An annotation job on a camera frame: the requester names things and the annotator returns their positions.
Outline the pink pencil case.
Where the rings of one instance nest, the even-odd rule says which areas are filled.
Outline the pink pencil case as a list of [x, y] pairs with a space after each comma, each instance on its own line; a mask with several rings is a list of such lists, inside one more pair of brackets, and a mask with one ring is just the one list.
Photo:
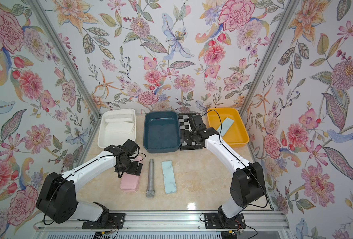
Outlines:
[[124, 192], [136, 192], [139, 189], [140, 178], [143, 164], [143, 157], [138, 156], [132, 162], [130, 167], [123, 173], [120, 189]]

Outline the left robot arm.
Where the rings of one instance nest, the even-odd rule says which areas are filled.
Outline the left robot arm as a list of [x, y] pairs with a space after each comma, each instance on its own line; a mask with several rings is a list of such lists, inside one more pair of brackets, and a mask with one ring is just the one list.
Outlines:
[[36, 208], [54, 223], [79, 220], [92, 224], [93, 228], [107, 228], [112, 224], [108, 208], [97, 202], [77, 200], [77, 192], [89, 181], [108, 169], [122, 177], [124, 173], [139, 176], [142, 163], [135, 161], [140, 147], [128, 139], [123, 145], [110, 145], [88, 162], [63, 172], [51, 173], [44, 180], [36, 201]]

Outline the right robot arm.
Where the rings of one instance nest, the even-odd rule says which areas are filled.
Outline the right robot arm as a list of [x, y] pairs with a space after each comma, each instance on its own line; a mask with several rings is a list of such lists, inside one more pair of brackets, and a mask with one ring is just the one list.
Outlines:
[[250, 162], [232, 149], [222, 138], [221, 132], [207, 127], [201, 115], [179, 115], [183, 150], [206, 148], [213, 153], [232, 174], [230, 199], [218, 208], [221, 223], [229, 223], [254, 201], [266, 196], [263, 168]]

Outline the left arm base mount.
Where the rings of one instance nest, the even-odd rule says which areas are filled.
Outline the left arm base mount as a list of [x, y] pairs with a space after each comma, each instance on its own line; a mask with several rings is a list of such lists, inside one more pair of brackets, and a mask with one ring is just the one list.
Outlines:
[[108, 208], [100, 205], [102, 214], [97, 221], [84, 221], [82, 229], [84, 230], [107, 230], [122, 229], [125, 221], [125, 213], [111, 213]]

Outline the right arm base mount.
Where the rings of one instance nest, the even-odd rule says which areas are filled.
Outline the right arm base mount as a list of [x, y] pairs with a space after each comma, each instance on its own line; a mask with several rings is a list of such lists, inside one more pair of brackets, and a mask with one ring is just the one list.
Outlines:
[[199, 219], [205, 223], [206, 229], [246, 229], [245, 219], [242, 213], [232, 218], [227, 218], [222, 211], [215, 213], [202, 213]]

